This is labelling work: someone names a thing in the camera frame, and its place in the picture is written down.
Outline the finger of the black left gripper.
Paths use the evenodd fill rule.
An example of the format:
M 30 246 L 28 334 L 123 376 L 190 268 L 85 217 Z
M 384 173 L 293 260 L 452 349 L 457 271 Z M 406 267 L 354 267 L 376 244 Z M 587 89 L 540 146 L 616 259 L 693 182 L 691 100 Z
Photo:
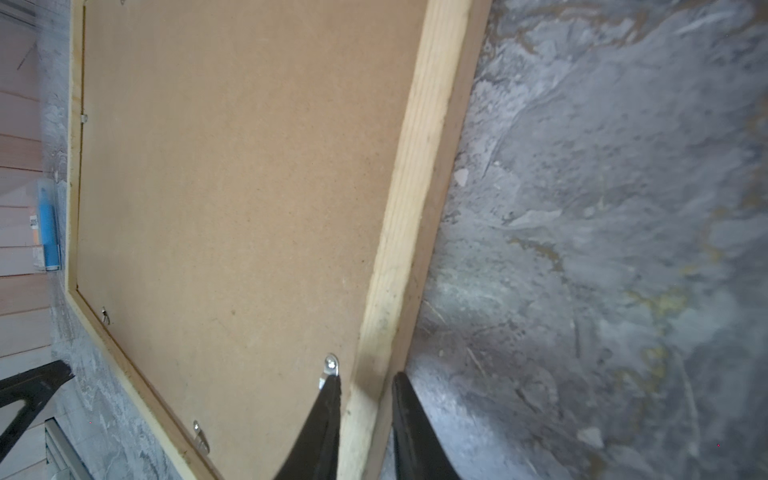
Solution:
M 1 434 L 1 461 L 5 460 L 54 394 L 74 377 L 67 363 L 55 360 L 1 381 L 1 406 L 22 403 Z

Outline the brown cardboard backing board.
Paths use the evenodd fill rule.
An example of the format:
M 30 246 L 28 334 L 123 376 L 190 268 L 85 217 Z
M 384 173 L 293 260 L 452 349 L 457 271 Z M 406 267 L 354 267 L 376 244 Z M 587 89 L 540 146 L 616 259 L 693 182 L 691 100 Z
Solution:
M 355 363 L 422 1 L 88 1 L 77 289 L 204 475 L 270 479 Z

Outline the light wooden picture frame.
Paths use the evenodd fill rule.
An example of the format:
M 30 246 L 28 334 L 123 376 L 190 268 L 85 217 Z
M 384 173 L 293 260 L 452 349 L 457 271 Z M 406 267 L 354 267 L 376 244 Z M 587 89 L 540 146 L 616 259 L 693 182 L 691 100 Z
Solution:
M 209 444 L 196 431 L 190 445 L 173 417 L 113 341 L 106 313 L 95 313 L 77 289 L 78 212 L 84 101 L 85 3 L 71 5 L 69 192 L 66 295 L 102 350 L 132 403 L 184 479 L 204 475 Z M 401 125 L 379 244 L 360 325 L 355 363 L 341 375 L 339 475 L 372 479 L 380 472 L 391 421 L 392 374 L 403 368 L 419 311 L 490 5 L 486 1 L 422 1 L 422 25 Z

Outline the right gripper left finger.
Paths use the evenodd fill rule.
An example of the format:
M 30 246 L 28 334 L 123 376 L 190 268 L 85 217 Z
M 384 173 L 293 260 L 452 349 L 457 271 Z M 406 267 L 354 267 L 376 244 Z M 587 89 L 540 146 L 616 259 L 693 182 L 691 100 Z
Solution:
M 337 478 L 341 393 L 340 378 L 329 376 L 275 480 Z

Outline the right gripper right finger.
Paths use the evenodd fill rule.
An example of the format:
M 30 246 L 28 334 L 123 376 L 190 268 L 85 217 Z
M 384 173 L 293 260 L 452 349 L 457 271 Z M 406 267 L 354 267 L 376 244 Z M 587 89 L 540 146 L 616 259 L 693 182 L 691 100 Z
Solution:
M 405 372 L 393 377 L 392 411 L 396 477 L 459 480 Z

